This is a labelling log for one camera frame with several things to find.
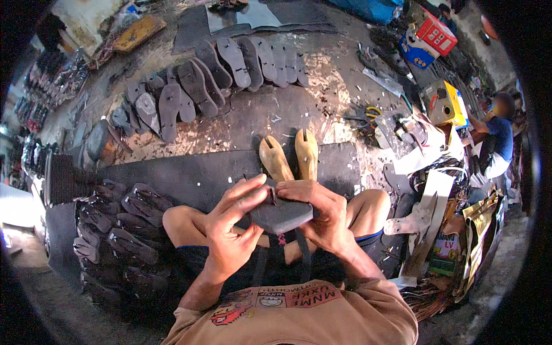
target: stack of sandals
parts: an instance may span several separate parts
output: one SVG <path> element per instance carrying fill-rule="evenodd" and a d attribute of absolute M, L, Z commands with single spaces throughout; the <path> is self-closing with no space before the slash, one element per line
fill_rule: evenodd
<path fill-rule="evenodd" d="M 302 54 L 291 45 L 269 43 L 264 38 L 239 36 L 205 40 L 196 57 L 167 70 L 166 81 L 155 72 L 128 84 L 127 98 L 139 125 L 147 125 L 165 142 L 176 141 L 176 120 L 192 122 L 199 111 L 214 118 L 232 92 L 255 92 L 264 82 L 278 87 L 309 86 Z"/>
<path fill-rule="evenodd" d="M 124 306 L 169 300 L 177 290 L 168 262 L 174 250 L 162 220 L 173 204 L 143 183 L 127 193 L 110 180 L 94 186 L 93 195 L 83 200 L 73 251 L 84 292 L 117 315 Z"/>

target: finger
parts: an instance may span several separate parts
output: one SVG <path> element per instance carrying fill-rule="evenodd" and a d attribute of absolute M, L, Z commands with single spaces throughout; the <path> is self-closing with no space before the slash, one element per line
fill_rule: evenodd
<path fill-rule="evenodd" d="M 268 196 L 268 186 L 264 185 L 253 192 L 251 195 L 238 199 L 222 215 L 221 221 L 226 224 L 234 225 L 243 218 L 245 213 L 254 209 L 262 203 Z"/>
<path fill-rule="evenodd" d="M 309 184 L 290 184 L 287 185 L 285 188 L 280 188 L 278 191 L 278 196 L 285 199 L 311 203 L 314 208 L 320 211 L 320 213 L 329 213 L 335 207 L 335 201 L 325 195 L 326 193 L 324 193 L 324 189 L 325 188 L 319 184 L 313 186 L 312 182 L 310 182 Z"/>
<path fill-rule="evenodd" d="M 213 211 L 217 213 L 223 213 L 226 211 L 232 204 L 236 202 L 236 199 L 243 197 L 247 193 L 251 192 L 262 186 L 267 181 L 267 176 L 263 173 L 251 178 L 249 180 L 241 179 L 236 183 L 231 189 L 227 190 L 222 199 L 215 207 Z"/>
<path fill-rule="evenodd" d="M 244 232 L 243 235 L 240 236 L 240 241 L 242 241 L 242 244 L 245 248 L 251 248 L 251 251 L 253 251 L 253 249 L 257 245 L 257 242 L 259 241 L 259 238 L 263 234 L 263 231 L 263 228 L 261 228 L 257 224 L 251 223 L 246 232 Z"/>

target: wall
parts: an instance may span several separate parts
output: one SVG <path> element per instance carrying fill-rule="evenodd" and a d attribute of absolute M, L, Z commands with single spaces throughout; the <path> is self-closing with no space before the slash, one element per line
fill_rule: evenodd
<path fill-rule="evenodd" d="M 52 13 L 67 26 L 67 33 L 88 55 L 102 43 L 98 34 L 105 18 L 115 14 L 125 0 L 58 0 Z"/>
<path fill-rule="evenodd" d="M 429 3 L 434 6 L 445 3 L 450 7 L 450 1 L 429 0 Z M 487 46 L 479 37 L 483 26 L 481 12 L 475 1 L 469 1 L 458 14 L 452 11 L 451 17 L 460 31 L 457 34 L 458 48 L 479 60 L 480 67 L 486 71 L 489 86 L 497 91 L 512 83 L 516 73 L 502 43 L 491 39 L 491 45 Z"/>

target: black rubber sheet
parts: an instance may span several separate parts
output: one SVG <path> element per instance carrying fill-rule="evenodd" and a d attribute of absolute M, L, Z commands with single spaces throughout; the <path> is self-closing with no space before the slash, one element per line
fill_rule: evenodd
<path fill-rule="evenodd" d="M 297 177 L 295 148 L 286 145 L 284 152 Z M 321 145 L 318 182 L 347 199 L 352 198 L 354 185 L 360 185 L 358 161 L 352 159 L 356 155 L 356 148 L 349 142 Z M 243 174 L 258 175 L 261 166 L 257 151 L 241 150 L 120 164 L 100 170 L 99 175 L 121 182 L 129 189 L 136 182 L 146 183 L 173 201 L 174 205 L 187 205 L 208 213 L 219 202 L 224 191 L 243 178 Z M 248 221 L 242 220 L 239 225 L 245 229 Z"/>
<path fill-rule="evenodd" d="M 217 38 L 250 35 L 257 31 L 318 31 L 337 33 L 333 21 L 328 19 L 312 1 L 266 1 L 268 8 L 274 13 L 283 26 L 259 26 L 251 29 L 249 24 L 238 24 L 211 34 L 205 6 L 195 6 L 182 12 L 178 20 L 178 31 L 174 38 L 172 54 L 180 54 L 193 48 L 204 39 L 214 41 Z"/>
<path fill-rule="evenodd" d="M 46 209 L 46 227 L 50 236 L 48 265 L 76 289 L 81 288 L 80 265 L 73 251 L 78 236 L 75 220 L 77 203 L 55 205 Z"/>

